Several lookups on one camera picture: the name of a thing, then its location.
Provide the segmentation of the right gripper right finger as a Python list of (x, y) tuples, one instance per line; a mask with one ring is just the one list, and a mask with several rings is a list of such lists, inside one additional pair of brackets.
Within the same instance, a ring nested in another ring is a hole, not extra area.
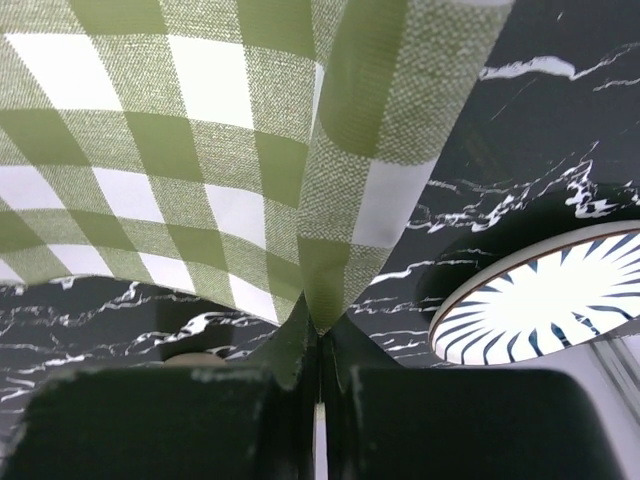
[(342, 319), (321, 348), (332, 479), (639, 475), (638, 423), (592, 347), (498, 367), (408, 367)]

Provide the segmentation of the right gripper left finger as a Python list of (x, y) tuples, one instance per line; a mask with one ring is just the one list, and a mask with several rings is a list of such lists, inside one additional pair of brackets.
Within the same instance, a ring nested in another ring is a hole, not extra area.
[(304, 299), (245, 359), (85, 369), (32, 397), (5, 479), (310, 479), (317, 334)]

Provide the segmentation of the white blue striped plate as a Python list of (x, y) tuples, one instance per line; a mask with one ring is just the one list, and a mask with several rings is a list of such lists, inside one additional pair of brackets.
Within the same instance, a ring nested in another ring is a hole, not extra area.
[(639, 223), (608, 222), (527, 246), (480, 271), (441, 304), (436, 356), (511, 364), (590, 342), (639, 317)]

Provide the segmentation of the green checkered cloth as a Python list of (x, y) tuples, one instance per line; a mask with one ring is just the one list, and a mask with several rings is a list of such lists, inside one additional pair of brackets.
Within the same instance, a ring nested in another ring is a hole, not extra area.
[(1, 280), (328, 330), (398, 243), (508, 1), (5, 1)]

